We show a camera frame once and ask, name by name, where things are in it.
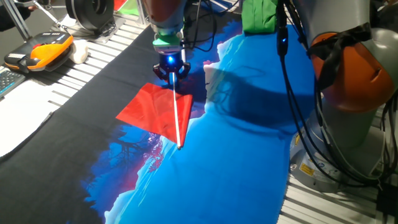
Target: keyboard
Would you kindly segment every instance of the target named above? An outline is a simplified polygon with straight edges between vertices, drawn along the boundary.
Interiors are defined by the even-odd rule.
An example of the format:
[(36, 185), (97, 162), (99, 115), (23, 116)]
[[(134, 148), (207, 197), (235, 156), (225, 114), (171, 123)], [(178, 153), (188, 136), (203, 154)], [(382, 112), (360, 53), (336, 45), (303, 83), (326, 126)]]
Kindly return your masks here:
[(25, 76), (16, 72), (12, 72), (10, 70), (3, 70), (0, 72), (0, 98), (4, 97), (24, 80)]

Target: aluminum profile table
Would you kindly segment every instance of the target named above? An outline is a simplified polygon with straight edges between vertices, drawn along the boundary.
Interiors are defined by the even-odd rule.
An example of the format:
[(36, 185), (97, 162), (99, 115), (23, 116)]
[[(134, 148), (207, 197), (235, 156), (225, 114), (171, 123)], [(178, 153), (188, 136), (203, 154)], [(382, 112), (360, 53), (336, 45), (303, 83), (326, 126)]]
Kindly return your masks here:
[[(126, 49), (147, 26), (140, 22), (138, 16), (117, 14), (115, 16), (122, 17), (126, 22), (107, 43), (88, 42), (89, 56), (85, 63), (76, 65), (68, 61), (54, 72), (45, 75), (37, 74), (38, 80), (53, 87), (52, 94), (48, 98), (53, 111), (67, 102), (102, 68)], [(376, 126), (380, 123), (380, 117), (381, 110), (377, 112), (375, 118)], [(393, 175), (390, 181), (396, 186), (398, 177)], [(307, 188), (290, 175), (278, 224), (393, 224), (394, 217), (383, 215), (376, 210), (376, 199), (376, 189), (349, 189), (337, 194), (324, 194)]]

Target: red object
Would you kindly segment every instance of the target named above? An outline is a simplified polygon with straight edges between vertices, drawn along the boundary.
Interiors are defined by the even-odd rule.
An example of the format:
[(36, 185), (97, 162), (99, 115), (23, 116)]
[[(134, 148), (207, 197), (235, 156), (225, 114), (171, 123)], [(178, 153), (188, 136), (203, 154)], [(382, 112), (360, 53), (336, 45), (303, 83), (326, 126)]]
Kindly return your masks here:
[[(176, 94), (181, 146), (185, 141), (192, 108), (192, 95)], [(177, 143), (173, 91), (145, 84), (116, 117), (146, 131), (160, 134)]]
[(118, 11), (127, 0), (114, 0), (113, 10)]
[(36, 47), (40, 47), (42, 44), (36, 44), (35, 46), (33, 46), (33, 49), (35, 49)]

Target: white sheet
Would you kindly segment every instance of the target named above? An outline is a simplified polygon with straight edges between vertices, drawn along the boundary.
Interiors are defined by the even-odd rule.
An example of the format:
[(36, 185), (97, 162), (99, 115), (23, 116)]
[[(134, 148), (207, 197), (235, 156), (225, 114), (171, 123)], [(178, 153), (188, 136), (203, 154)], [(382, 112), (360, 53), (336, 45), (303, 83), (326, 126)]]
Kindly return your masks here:
[(29, 137), (53, 110), (52, 87), (27, 80), (0, 101), (0, 157)]

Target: yellow and black case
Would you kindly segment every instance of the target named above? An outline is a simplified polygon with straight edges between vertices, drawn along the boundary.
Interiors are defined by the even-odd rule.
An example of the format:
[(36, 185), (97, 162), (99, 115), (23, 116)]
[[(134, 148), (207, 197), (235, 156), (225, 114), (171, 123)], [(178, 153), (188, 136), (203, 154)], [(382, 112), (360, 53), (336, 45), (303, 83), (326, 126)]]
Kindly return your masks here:
[(66, 32), (45, 32), (28, 40), (4, 57), (14, 70), (52, 71), (68, 60), (73, 52), (73, 37)]

